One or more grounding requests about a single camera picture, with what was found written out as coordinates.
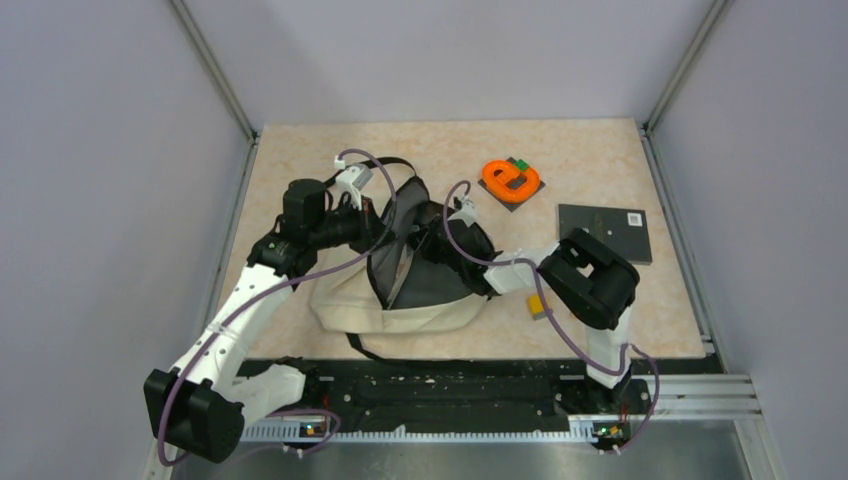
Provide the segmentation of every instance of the bag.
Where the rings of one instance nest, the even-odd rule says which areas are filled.
[[[326,330],[348,334],[444,332],[466,325],[488,297],[472,292],[447,264],[428,261],[420,251],[430,231],[441,225],[443,205],[430,200],[424,181],[409,162],[393,157],[380,161],[407,165],[413,171],[413,176],[397,189],[397,211],[391,226],[396,239],[375,250],[366,262],[317,279],[310,307]],[[373,162],[364,165],[375,167]],[[334,183],[335,176],[325,185]],[[385,204],[381,215],[385,222],[391,201],[372,201],[378,209]],[[494,251],[477,224],[469,230],[477,247],[473,250]],[[321,269],[340,265],[356,255],[347,246],[331,249]]]

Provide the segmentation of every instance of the cable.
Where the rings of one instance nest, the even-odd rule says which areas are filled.
[[[337,158],[341,160],[345,155],[348,155],[348,154],[351,154],[351,153],[357,153],[359,155],[363,155],[365,157],[368,157],[368,159],[371,160],[372,162],[374,162],[374,164],[377,166],[377,168],[380,169],[380,173],[382,173],[383,176],[386,178],[386,184],[388,185],[389,192],[391,193],[392,205],[394,205],[394,207],[391,210],[389,210],[389,215],[387,217],[388,221],[386,222],[386,228],[383,229],[383,233],[380,234],[380,237],[374,243],[374,245],[381,245],[382,242],[383,242],[383,239],[386,238],[386,235],[388,235],[389,232],[392,229],[392,224],[393,224],[395,212],[397,211],[397,191],[395,190],[395,186],[392,183],[391,177],[389,176],[389,172],[386,171],[386,168],[383,166],[383,164],[380,163],[380,161],[374,155],[371,155],[370,153],[366,152],[365,150],[360,150],[358,148],[349,148],[349,149],[343,150],[341,153],[339,153],[337,155]],[[259,300],[262,300],[263,298],[267,297],[268,295],[279,292],[280,290],[283,290],[284,288],[291,287],[292,285],[297,285],[297,284],[302,283],[302,282],[314,280],[316,278],[320,278],[320,277],[323,277],[325,275],[330,275],[330,274],[336,273],[338,271],[344,270],[345,268],[348,268],[348,267],[362,261],[363,259],[365,259],[368,255],[371,254],[372,251],[373,251],[373,247],[371,249],[367,250],[366,252],[358,255],[357,257],[353,258],[352,260],[349,260],[345,263],[342,263],[341,265],[337,265],[335,267],[328,268],[328,269],[322,270],[320,272],[307,274],[307,275],[304,275],[302,277],[297,277],[297,278],[285,280],[283,282],[278,283],[277,285],[274,285],[271,288],[268,288],[268,289],[258,293],[256,296],[252,297],[250,300],[243,303],[240,307],[233,310],[233,312],[229,316],[227,316],[227,318],[225,318],[223,322],[221,322],[221,327],[223,328],[223,327],[229,326],[231,323],[233,323],[233,321],[236,318],[238,318],[239,315],[244,313],[248,308],[252,307],[256,302],[258,302]],[[215,340],[218,338],[218,336],[219,336],[218,332],[213,332],[209,336],[209,338],[206,339],[206,341],[203,343],[203,345],[201,345],[200,348],[197,349],[197,352],[195,352],[194,356],[191,357],[191,360],[189,360],[188,364],[186,364],[185,368],[180,372],[179,376],[177,377],[177,381],[174,382],[174,386],[171,387],[171,391],[168,394],[168,398],[165,399],[165,405],[162,409],[162,416],[159,418],[159,428],[157,430],[158,435],[157,435],[157,442],[156,443],[157,443],[157,451],[158,451],[158,454],[159,454],[159,462],[161,462],[162,465],[164,465],[166,467],[172,467],[172,466],[178,464],[179,462],[183,461],[188,456],[188,452],[185,452],[182,455],[178,456],[177,458],[175,458],[173,460],[169,460],[168,457],[167,457],[167,454],[165,452],[165,432],[167,431],[167,428],[168,428],[168,418],[171,416],[171,409],[174,406],[174,400],[177,398],[177,392],[180,390],[180,387],[182,387],[183,383],[185,383],[186,377],[188,377],[188,374],[197,365],[197,362],[203,356],[204,352],[209,350],[209,347],[212,346],[212,344],[215,342]]]
[[[481,258],[473,257],[468,252],[463,250],[462,247],[460,247],[459,244],[457,243],[456,239],[453,238],[453,234],[450,231],[450,225],[448,223],[448,205],[450,204],[451,197],[453,197],[456,190],[463,185],[465,186],[465,194],[464,195],[468,196],[468,194],[471,192],[471,182],[469,182],[468,180],[462,180],[462,181],[458,182],[456,185],[454,185],[453,188],[450,189],[450,192],[448,192],[448,196],[445,199],[445,203],[442,206],[442,223],[444,225],[445,234],[448,237],[448,241],[450,242],[451,246],[453,246],[454,250],[456,250],[460,255],[465,257],[467,260],[474,262],[478,265],[483,265],[484,267],[504,267],[504,266],[514,265],[516,263],[524,263],[524,264],[528,265],[533,271],[533,280],[534,280],[534,283],[536,284],[536,293],[539,295],[539,299],[542,301],[542,307],[545,309],[545,315],[547,315],[548,320],[551,322],[551,325],[554,327],[554,330],[556,330],[556,332],[559,334],[559,336],[562,338],[562,340],[566,343],[566,345],[568,345],[568,347],[575,354],[577,354],[577,356],[581,360],[586,362],[587,365],[589,365],[589,366],[591,366],[591,367],[593,367],[593,368],[595,368],[595,369],[597,369],[597,370],[599,370],[603,373],[606,373],[607,375],[614,375],[614,376],[621,375],[625,371],[625,355],[627,355],[627,348],[628,347],[633,348],[633,351],[635,351],[642,358],[647,360],[648,363],[651,365],[651,370],[653,371],[653,374],[654,374],[654,398],[651,401],[650,407],[648,407],[648,413],[645,415],[645,419],[642,420],[642,422],[636,428],[636,432],[630,437],[630,439],[627,441],[627,443],[625,443],[624,445],[622,445],[621,447],[618,447],[616,449],[616,451],[619,454],[624,453],[625,451],[627,451],[631,447],[631,445],[633,444],[633,441],[636,440],[637,438],[639,438],[639,436],[645,430],[645,426],[648,424],[648,420],[650,420],[651,416],[653,416],[654,411],[656,410],[657,402],[658,402],[659,397],[660,397],[660,371],[659,371],[659,368],[657,368],[656,360],[654,360],[651,356],[649,356],[647,353],[645,353],[639,347],[637,347],[636,345],[633,345],[632,343],[625,343],[624,345],[621,346],[621,355],[620,355],[620,360],[619,360],[620,366],[619,366],[618,370],[613,370],[611,368],[607,368],[606,366],[601,365],[600,363],[592,360],[585,352],[583,352],[583,350],[580,349],[580,347],[577,346],[576,343],[574,343],[574,341],[571,339],[571,337],[569,337],[568,334],[565,333],[565,330],[562,329],[562,327],[559,325],[559,322],[554,317],[554,312],[553,312],[553,310],[551,310],[550,306],[548,305],[547,299],[545,299],[545,292],[544,292],[544,289],[542,288],[542,277],[541,277],[541,275],[539,275],[539,272],[537,270],[538,267],[536,266],[536,263],[533,260],[530,260],[529,258],[518,258],[518,259],[513,258],[513,259],[510,259],[510,260],[502,260],[502,261],[492,262],[492,261],[488,261],[488,260],[483,260]]]
[[[274,451],[282,450],[283,453],[298,452],[298,455],[301,456],[301,457],[303,457],[307,454],[313,453],[313,452],[317,452],[318,450],[321,450],[322,448],[327,446],[327,442],[329,442],[331,438],[335,437],[336,434],[339,433],[339,429],[341,429],[341,426],[342,426],[342,419],[338,415],[336,415],[335,413],[333,413],[329,410],[324,410],[324,409],[283,410],[283,411],[280,411],[280,412],[274,412],[274,413],[268,415],[267,418],[287,417],[287,416],[294,416],[294,415],[324,415],[326,417],[330,417],[330,418],[333,419],[333,429],[327,435],[325,435],[324,438],[321,439],[320,442],[318,442],[317,444],[307,448],[306,450],[291,449],[291,448],[288,447],[288,445],[285,445],[285,444],[282,446],[282,449],[280,448],[280,445],[276,445],[276,444],[274,444],[274,445],[264,445],[264,446],[261,446],[261,447],[252,448],[249,451],[245,452],[242,455],[239,455],[236,458],[227,460],[226,465],[223,466],[221,468],[221,470],[219,470],[215,475],[210,477],[209,480],[215,480],[216,478],[219,478],[222,474],[224,474],[227,470],[229,470],[234,465],[241,463],[242,461],[244,461],[248,457],[252,457],[252,456],[254,456],[254,455],[256,455],[257,453],[260,453],[260,452],[265,452],[265,451],[268,451],[268,450],[274,450]]]
[[[627,443],[618,448],[618,453],[622,454],[627,450],[630,450],[630,447],[633,445],[633,442],[639,438],[642,433],[645,431],[645,427],[648,426],[648,420],[654,416],[654,412],[657,409],[657,403],[660,399],[660,369],[657,368],[657,361],[654,360],[653,357],[643,352],[641,348],[636,345],[630,344],[630,348],[633,349],[634,352],[639,354],[640,357],[644,358],[648,361],[648,364],[651,366],[651,373],[654,374],[654,398],[651,399],[651,406],[648,407],[648,413],[645,414],[645,418],[639,423],[639,426],[636,427],[636,431],[633,432],[633,435],[630,436],[630,439],[627,440]]]

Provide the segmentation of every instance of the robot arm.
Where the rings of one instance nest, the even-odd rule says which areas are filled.
[[[371,200],[360,193],[370,177],[362,165],[348,167],[336,177],[346,195],[329,211],[323,182],[301,179],[289,185],[283,213],[253,245],[221,310],[170,371],[153,370],[147,377],[144,395],[154,436],[164,434],[172,445],[221,462],[235,449],[245,426],[300,400],[305,376],[295,368],[274,365],[250,379],[237,379],[236,374],[265,324],[297,286],[280,287],[305,275],[317,263],[318,250],[347,244],[363,253],[380,238],[391,241]],[[245,308],[249,301],[254,303]],[[160,432],[166,399],[201,349],[204,353],[176,394],[167,429]]]
[[[454,207],[455,213],[448,217],[451,233],[458,232],[459,236],[455,237],[460,246],[472,247],[470,244],[463,245],[462,233],[477,220],[474,204],[464,196],[454,200]],[[436,235],[437,238],[443,236],[444,229]],[[471,262],[450,245],[439,249],[439,254],[463,276],[466,284],[472,288],[478,286],[475,291],[484,295],[534,289],[531,267],[515,262],[519,258],[532,260],[538,266],[543,286],[550,287],[574,316],[588,327],[588,356],[608,370],[621,367],[621,349],[628,343],[631,305],[635,300],[639,273],[627,260],[588,233],[574,229],[567,238],[541,248],[500,254],[492,252],[489,258],[484,258],[500,266],[469,265]],[[581,269],[587,267],[592,270],[584,275]],[[587,367],[587,374],[604,387],[613,389],[627,377],[630,359],[625,356],[624,362],[619,375],[602,372],[591,365]]]

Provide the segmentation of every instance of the green block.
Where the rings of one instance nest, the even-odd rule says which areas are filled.
[[[518,169],[521,170],[522,172],[524,172],[528,168],[530,168],[530,165],[527,165],[527,162],[525,162],[524,160],[522,160],[520,158],[515,161],[515,166],[518,167]]]

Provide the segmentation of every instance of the dark square board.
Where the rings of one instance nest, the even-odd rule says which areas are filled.
[[[630,262],[650,265],[653,261],[644,210],[560,204],[557,215],[559,238],[582,228]]]

